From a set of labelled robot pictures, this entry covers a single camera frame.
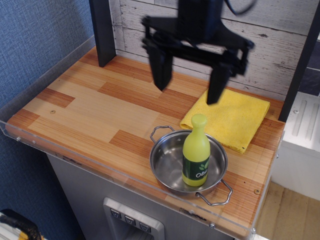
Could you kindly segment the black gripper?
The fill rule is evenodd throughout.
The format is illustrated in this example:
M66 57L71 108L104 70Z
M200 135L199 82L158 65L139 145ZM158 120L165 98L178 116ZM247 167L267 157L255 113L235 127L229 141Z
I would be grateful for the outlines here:
M214 67L207 91L207 104L219 98L229 78L244 75L248 54L254 43L232 31L222 22L222 8L227 5L235 15L243 15L253 8L236 11L228 0L180 0L176 17L145 16L143 47L155 86L163 91L172 79L173 58Z

